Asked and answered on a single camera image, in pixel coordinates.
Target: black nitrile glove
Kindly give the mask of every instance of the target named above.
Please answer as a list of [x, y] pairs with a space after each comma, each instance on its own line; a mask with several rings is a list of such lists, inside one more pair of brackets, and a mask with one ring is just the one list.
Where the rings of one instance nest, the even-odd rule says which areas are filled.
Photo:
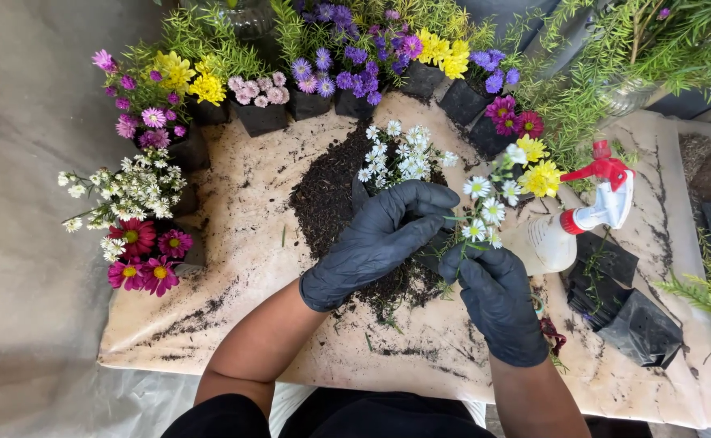
[[461, 246], [445, 253], [439, 273], [448, 284], [462, 287], [460, 299], [471, 322], [486, 337], [491, 354], [512, 366], [535, 366], [548, 356], [548, 343], [531, 303], [531, 287], [523, 262], [508, 249], [480, 250]]
[[[338, 308], [349, 294], [391, 272], [428, 243], [443, 226], [453, 227], [458, 195], [442, 185], [405, 181], [363, 204], [339, 242], [302, 274], [299, 291], [317, 312]], [[422, 217], [399, 228], [407, 210]]]

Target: white plastic bottle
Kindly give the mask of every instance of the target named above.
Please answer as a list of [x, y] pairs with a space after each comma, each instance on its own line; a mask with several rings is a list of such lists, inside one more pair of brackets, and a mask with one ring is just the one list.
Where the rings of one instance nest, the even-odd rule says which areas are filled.
[[504, 247], [523, 261], [529, 276], [560, 272], [571, 266], [577, 254], [576, 234], [598, 224], [613, 229], [623, 226], [631, 210], [634, 171], [610, 156], [607, 140], [596, 142], [593, 163], [561, 176], [561, 181], [592, 175], [601, 178], [594, 205], [536, 217], [499, 234]]

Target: purple flower bunch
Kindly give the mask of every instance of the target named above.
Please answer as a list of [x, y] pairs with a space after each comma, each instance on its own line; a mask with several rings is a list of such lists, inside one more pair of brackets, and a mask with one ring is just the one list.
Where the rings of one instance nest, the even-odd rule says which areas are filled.
[[297, 58], [291, 64], [293, 79], [296, 79], [296, 86], [305, 94], [318, 93], [323, 98], [331, 97], [337, 90], [337, 86], [328, 74], [328, 70], [334, 63], [331, 61], [331, 52], [320, 47], [315, 51], [315, 67], [317, 72], [313, 72], [312, 64], [304, 58]]
[[[104, 94], [116, 97], [115, 106], [127, 111], [118, 117], [115, 124], [117, 135], [133, 140], [139, 130], [141, 132], [138, 139], [139, 146], [143, 149], [148, 146], [153, 146], [157, 149], [166, 148], [172, 143], [169, 137], [171, 133], [178, 137], [185, 136], [187, 129], [185, 126], [175, 123], [178, 116], [175, 110], [171, 108], [149, 106], [139, 111], [136, 106], [140, 104], [134, 103], [135, 110], [131, 111], [132, 102], [129, 95], [137, 89], [137, 81], [131, 75], [121, 72], [120, 66], [112, 55], [105, 50], [101, 50], [93, 55], [91, 59], [93, 59], [94, 65], [109, 74], [107, 79], [108, 86], [104, 87]], [[155, 82], [160, 81], [162, 79], [161, 73], [156, 70], [151, 71], [150, 79]], [[175, 92], [167, 94], [166, 100], [172, 107], [180, 104], [180, 96]]]
[[[366, 61], [366, 51], [356, 47], [346, 47], [345, 56], [353, 61], [353, 65], [361, 65]], [[380, 81], [377, 80], [379, 72], [380, 68], [377, 67], [377, 63], [368, 61], [360, 73], [342, 72], [338, 74], [337, 86], [342, 90], [352, 90], [353, 95], [358, 98], [366, 96], [367, 102], [377, 105], [383, 98], [383, 95], [377, 91], [380, 87]]]
[[[391, 20], [399, 20], [396, 11], [385, 11], [385, 17]], [[399, 28], [393, 26], [381, 29], [379, 25], [370, 28], [370, 35], [377, 48], [377, 59], [390, 64], [390, 69], [400, 75], [409, 65], [409, 62], [417, 59], [423, 52], [423, 43], [420, 38], [409, 33], [407, 23], [402, 23]]]
[[515, 85], [520, 80], [520, 72], [515, 67], [508, 69], [506, 72], [499, 68], [499, 64], [504, 58], [506, 58], [506, 55], [495, 48], [489, 48], [485, 52], [472, 52], [469, 54], [469, 61], [491, 73], [486, 79], [486, 91], [488, 93], [498, 93], [504, 86], [505, 80], [510, 85]]
[[307, 23], [333, 23], [334, 28], [331, 31], [334, 34], [345, 33], [355, 39], [359, 36], [358, 26], [353, 22], [352, 11], [345, 5], [319, 3], [314, 6], [311, 13], [302, 13], [302, 18]]
[[258, 78], [244, 80], [242, 76], [231, 76], [229, 88], [236, 94], [236, 101], [241, 105], [250, 105], [251, 102], [265, 108], [268, 105], [283, 105], [290, 98], [288, 89], [285, 88], [285, 75], [274, 72], [271, 78]]

